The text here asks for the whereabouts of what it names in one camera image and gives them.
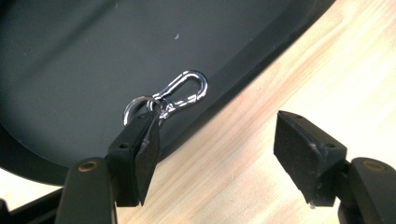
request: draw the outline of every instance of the light wood surface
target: light wood surface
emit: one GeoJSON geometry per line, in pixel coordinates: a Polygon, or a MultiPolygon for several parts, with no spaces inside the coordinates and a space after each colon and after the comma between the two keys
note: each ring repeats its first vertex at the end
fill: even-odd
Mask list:
{"type": "MultiPolygon", "coordinates": [[[[119,223],[338,223],[338,205],[307,205],[273,155],[279,109],[331,134],[348,160],[396,167],[396,1],[336,1],[157,166],[144,207],[118,209],[119,223]]],[[[0,180],[11,208],[56,189],[3,170],[0,180]]]]}

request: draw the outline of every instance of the carabiner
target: carabiner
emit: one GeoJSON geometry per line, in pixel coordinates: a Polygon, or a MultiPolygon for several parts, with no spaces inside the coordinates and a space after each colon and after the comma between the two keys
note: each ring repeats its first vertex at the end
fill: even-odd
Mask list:
{"type": "MultiPolygon", "coordinates": [[[[175,80],[173,80],[169,85],[162,91],[152,95],[155,100],[165,103],[165,108],[160,115],[160,119],[168,119],[172,113],[180,110],[182,107],[187,105],[195,104],[197,101],[204,98],[207,91],[207,80],[205,76],[197,71],[185,71],[180,74],[175,80]],[[174,93],[180,86],[182,86],[189,79],[195,78],[200,83],[200,90],[197,93],[187,97],[184,100],[173,102],[166,97],[174,93]]],[[[153,111],[153,102],[147,102],[148,111],[153,111]]]]}

